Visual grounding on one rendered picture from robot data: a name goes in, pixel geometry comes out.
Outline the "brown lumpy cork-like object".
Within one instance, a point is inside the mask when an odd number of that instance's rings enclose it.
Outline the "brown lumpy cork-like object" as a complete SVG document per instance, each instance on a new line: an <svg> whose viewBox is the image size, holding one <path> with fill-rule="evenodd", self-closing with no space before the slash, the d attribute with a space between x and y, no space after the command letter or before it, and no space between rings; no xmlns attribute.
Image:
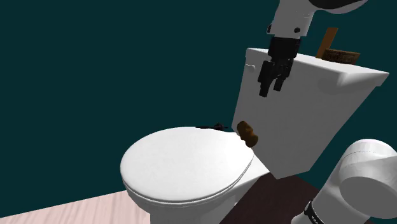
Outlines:
<svg viewBox="0 0 397 224"><path fill-rule="evenodd" d="M253 132L253 128L247 122L239 122L237 124L237 132L247 147L252 148L257 144L258 136Z"/></svg>

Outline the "white toilet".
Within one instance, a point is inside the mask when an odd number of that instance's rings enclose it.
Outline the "white toilet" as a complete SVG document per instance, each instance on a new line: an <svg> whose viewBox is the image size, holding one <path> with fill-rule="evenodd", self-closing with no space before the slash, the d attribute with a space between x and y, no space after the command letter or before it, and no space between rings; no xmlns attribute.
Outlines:
<svg viewBox="0 0 397 224"><path fill-rule="evenodd" d="M266 49L248 48L230 132L175 127L136 141L120 173L129 197L150 224L219 224L265 174L307 172L374 88L379 71L299 54L281 91L259 95ZM249 148L237 124L258 136Z"/></svg>

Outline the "dark maroon robot stand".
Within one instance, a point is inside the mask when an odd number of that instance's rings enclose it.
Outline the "dark maroon robot stand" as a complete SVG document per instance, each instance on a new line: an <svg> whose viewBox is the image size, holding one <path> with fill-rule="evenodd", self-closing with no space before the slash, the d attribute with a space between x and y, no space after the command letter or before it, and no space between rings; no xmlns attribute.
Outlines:
<svg viewBox="0 0 397 224"><path fill-rule="evenodd" d="M299 178L260 177L220 224L290 224L318 189Z"/></svg>

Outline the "orange-brown wooden stick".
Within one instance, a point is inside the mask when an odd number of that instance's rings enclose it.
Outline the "orange-brown wooden stick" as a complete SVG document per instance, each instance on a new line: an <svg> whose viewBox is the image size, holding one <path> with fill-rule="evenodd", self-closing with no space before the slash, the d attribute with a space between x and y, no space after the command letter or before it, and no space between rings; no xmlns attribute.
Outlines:
<svg viewBox="0 0 397 224"><path fill-rule="evenodd" d="M337 27L327 28L326 33L325 33L325 35L322 39L322 42L319 46L319 49L316 53L316 58L319 58L319 59L322 58L325 50L331 46L331 44L336 36L337 31L338 31Z"/></svg>

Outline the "small black flat object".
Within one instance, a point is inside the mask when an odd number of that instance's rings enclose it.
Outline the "small black flat object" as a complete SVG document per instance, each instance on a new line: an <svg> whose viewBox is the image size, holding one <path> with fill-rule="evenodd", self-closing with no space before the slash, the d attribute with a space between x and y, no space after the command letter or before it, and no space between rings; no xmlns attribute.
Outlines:
<svg viewBox="0 0 397 224"><path fill-rule="evenodd" d="M197 126L197 128L200 128L200 129L214 129L214 130L224 131L224 130L227 129L228 127L224 126L224 125L221 124L221 123L216 123L216 124L213 125L213 126L205 125L205 126Z"/></svg>

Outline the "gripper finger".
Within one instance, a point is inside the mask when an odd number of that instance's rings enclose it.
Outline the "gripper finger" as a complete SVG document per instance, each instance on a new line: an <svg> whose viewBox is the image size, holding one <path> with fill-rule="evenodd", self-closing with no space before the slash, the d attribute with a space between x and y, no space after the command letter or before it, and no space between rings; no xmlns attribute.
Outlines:
<svg viewBox="0 0 397 224"><path fill-rule="evenodd" d="M294 59L280 59L275 67L274 90L280 92L286 78L289 77Z"/></svg>
<svg viewBox="0 0 397 224"><path fill-rule="evenodd" d="M271 83L274 80L273 70L275 63L272 61L264 60L261 66L261 71L258 77L258 83L260 83L259 95L266 97Z"/></svg>

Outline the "brown woven basket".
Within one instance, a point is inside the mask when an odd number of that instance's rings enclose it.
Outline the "brown woven basket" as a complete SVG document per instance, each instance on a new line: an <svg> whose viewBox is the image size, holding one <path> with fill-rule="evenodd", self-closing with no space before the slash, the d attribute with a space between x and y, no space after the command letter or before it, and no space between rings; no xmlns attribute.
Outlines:
<svg viewBox="0 0 397 224"><path fill-rule="evenodd" d="M359 56L360 53L357 52L348 52L343 50L335 50L335 49L327 48L324 51L323 56L321 58L329 62L355 65Z"/></svg>

